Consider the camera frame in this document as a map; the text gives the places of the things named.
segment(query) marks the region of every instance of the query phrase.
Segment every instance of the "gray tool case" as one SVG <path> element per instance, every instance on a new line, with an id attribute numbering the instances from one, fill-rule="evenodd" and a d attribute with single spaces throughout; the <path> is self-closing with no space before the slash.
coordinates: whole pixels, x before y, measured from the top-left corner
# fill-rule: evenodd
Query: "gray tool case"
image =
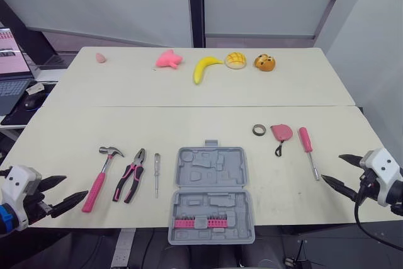
<path id="1" fill-rule="evenodd" d="M 168 241 L 172 245 L 251 244 L 252 200 L 246 184 L 246 158 L 240 147 L 183 147 L 178 152 Z"/>

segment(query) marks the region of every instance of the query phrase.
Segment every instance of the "pink screwdriver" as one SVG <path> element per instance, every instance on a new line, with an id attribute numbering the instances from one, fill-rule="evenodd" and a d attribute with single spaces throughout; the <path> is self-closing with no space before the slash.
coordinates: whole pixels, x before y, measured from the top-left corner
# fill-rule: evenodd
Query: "pink screwdriver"
<path id="1" fill-rule="evenodd" d="M 312 164 L 312 171 L 314 172 L 315 179 L 319 181 L 319 173 L 317 172 L 314 160 L 312 160 L 312 155 L 310 154 L 313 149 L 312 145 L 310 144 L 308 130 L 305 127 L 301 127 L 298 132 L 300 134 L 301 143 L 304 147 L 304 150 L 308 154 L 308 158 L 310 159 L 310 163 Z"/>

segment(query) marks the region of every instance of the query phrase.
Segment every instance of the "laptop keyboard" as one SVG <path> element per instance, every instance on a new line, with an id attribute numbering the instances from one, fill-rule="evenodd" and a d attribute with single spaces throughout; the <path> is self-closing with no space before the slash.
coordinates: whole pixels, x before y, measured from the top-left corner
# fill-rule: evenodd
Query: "laptop keyboard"
<path id="1" fill-rule="evenodd" d="M 0 82 L 0 97 L 19 95 L 25 84 L 26 80 Z"/>

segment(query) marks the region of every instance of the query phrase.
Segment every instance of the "banana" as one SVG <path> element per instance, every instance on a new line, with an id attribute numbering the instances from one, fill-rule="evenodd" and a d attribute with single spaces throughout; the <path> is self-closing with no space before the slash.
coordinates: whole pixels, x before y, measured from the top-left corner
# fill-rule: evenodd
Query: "banana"
<path id="1" fill-rule="evenodd" d="M 223 62 L 215 57 L 204 57 L 197 63 L 193 73 L 193 80 L 196 84 L 202 81 L 205 68 L 212 64 L 223 64 Z"/>

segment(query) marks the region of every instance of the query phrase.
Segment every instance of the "pink tape measure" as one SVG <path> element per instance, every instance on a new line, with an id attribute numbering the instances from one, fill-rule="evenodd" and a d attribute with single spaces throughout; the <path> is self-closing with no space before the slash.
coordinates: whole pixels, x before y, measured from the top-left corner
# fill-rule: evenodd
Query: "pink tape measure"
<path id="1" fill-rule="evenodd" d="M 277 147 L 275 155 L 281 157 L 281 148 L 285 141 L 292 138 L 292 129 L 285 124 L 273 125 L 270 128 L 276 140 L 280 141 L 280 145 Z"/>

